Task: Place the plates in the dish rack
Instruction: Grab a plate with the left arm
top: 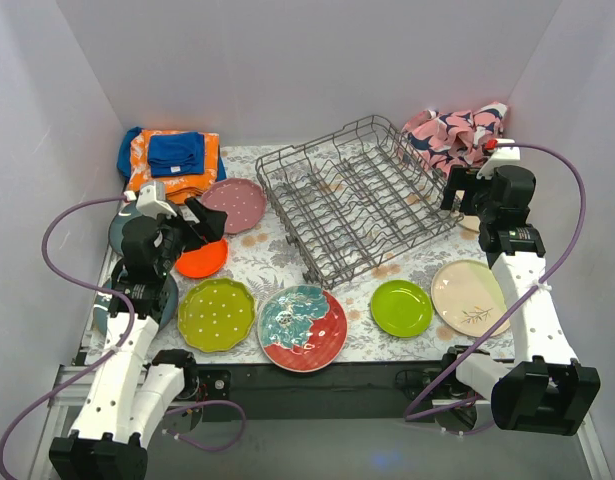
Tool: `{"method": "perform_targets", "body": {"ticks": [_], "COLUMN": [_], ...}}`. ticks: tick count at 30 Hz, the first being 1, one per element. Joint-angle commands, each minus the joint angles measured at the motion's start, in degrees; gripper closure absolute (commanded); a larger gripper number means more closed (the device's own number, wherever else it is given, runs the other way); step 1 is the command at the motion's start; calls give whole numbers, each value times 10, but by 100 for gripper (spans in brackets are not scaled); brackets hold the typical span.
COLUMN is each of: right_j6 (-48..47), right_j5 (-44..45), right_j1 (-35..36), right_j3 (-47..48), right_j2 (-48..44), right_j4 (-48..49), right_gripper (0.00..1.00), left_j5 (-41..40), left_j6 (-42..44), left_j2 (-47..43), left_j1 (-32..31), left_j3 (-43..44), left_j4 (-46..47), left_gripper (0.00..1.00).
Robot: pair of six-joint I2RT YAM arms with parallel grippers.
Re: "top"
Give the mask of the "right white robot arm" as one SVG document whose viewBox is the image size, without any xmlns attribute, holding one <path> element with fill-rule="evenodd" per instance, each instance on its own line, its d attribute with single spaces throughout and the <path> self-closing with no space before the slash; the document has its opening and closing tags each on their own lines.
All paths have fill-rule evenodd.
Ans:
<svg viewBox="0 0 615 480">
<path fill-rule="evenodd" d="M 441 207 L 480 221 L 479 244 L 508 308 L 503 318 L 513 334 L 514 365 L 468 347 L 440 371 L 439 383 L 451 397 L 472 389 L 488 400 L 502 430 L 573 436 L 601 381 L 569 345 L 542 277 L 546 250 L 527 221 L 535 187 L 535 176 L 519 166 L 500 166 L 489 176 L 450 170 Z"/>
</svg>

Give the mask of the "orange plate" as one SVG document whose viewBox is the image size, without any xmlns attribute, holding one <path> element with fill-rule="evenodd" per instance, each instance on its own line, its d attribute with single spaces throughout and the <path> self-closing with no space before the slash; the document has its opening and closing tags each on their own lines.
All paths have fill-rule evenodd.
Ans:
<svg viewBox="0 0 615 480">
<path fill-rule="evenodd" d="M 188 278 L 206 278 L 222 269 L 228 254 L 228 242 L 226 239 L 221 239 L 198 250 L 184 253 L 176 262 L 175 269 L 179 274 Z"/>
</svg>

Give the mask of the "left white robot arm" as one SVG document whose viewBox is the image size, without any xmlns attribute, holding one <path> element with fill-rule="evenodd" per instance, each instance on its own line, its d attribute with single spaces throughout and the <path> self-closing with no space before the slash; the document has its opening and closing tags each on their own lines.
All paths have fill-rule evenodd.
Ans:
<svg viewBox="0 0 615 480">
<path fill-rule="evenodd" d="M 121 258 L 106 294 L 106 343 L 79 416 L 65 437 L 53 439 L 49 459 L 62 479 L 142 479 L 147 446 L 174 398 L 192 398 L 200 386 L 190 355 L 169 351 L 138 382 L 147 350 L 169 300 L 166 284 L 182 254 L 220 240 L 227 215 L 190 198 L 195 216 L 163 200 L 137 200 L 138 216 L 122 230 Z"/>
</svg>

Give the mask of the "lime green plate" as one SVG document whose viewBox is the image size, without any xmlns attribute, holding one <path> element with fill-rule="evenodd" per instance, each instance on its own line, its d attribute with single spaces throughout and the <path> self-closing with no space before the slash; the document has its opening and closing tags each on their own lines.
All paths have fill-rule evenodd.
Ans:
<svg viewBox="0 0 615 480">
<path fill-rule="evenodd" d="M 382 283 L 370 301 L 371 316 L 386 333 L 411 338 L 424 333 L 433 318 L 433 306 L 428 294 L 407 280 Z"/>
</svg>

